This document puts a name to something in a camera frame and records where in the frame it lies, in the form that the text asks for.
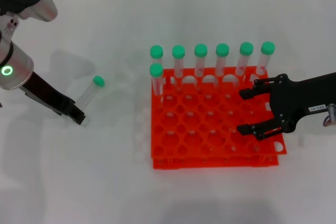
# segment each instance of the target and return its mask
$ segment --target centrifuge tube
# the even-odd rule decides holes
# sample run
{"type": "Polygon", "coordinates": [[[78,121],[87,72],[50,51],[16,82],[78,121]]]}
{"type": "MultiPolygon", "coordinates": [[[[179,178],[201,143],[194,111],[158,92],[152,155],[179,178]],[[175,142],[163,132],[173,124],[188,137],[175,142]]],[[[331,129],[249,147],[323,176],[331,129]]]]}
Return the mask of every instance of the centrifuge tube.
{"type": "Polygon", "coordinates": [[[224,75],[226,56],[229,54],[229,46],[221,43],[216,47],[217,61],[216,61],[216,76],[224,75]]]}
{"type": "Polygon", "coordinates": [[[248,58],[253,53],[253,45],[250,42],[244,42],[240,46],[240,57],[236,67],[236,75],[242,76],[245,73],[248,58]]]}
{"type": "Polygon", "coordinates": [[[261,46],[261,54],[256,69],[256,73],[258,75],[261,76],[265,74],[269,59],[271,58],[271,55],[274,53],[274,50],[275,45],[270,41],[264,42],[263,45],[261,46]]]}
{"type": "Polygon", "coordinates": [[[204,63],[205,56],[208,53],[208,49],[204,44],[198,44],[195,47],[195,55],[196,55],[196,66],[195,66],[195,76],[202,77],[204,74],[204,63]]]}
{"type": "Polygon", "coordinates": [[[151,47],[151,57],[153,58],[153,63],[160,63],[162,64],[162,57],[163,57],[163,48],[159,45],[155,45],[151,47]]]}
{"type": "Polygon", "coordinates": [[[80,96],[80,98],[76,102],[76,106],[80,110],[84,110],[85,107],[89,104],[89,102],[92,100],[92,98],[97,94],[97,92],[104,87],[105,81],[100,76],[95,76],[90,83],[90,85],[87,87],[87,89],[84,91],[84,93],[80,96]]]}
{"type": "Polygon", "coordinates": [[[163,67],[160,63],[153,63],[150,67],[152,76],[153,90],[155,95],[162,95],[163,93],[163,67]]]}
{"type": "Polygon", "coordinates": [[[183,77],[183,57],[185,56],[184,47],[176,45],[173,47],[174,75],[176,78],[183,77]]]}

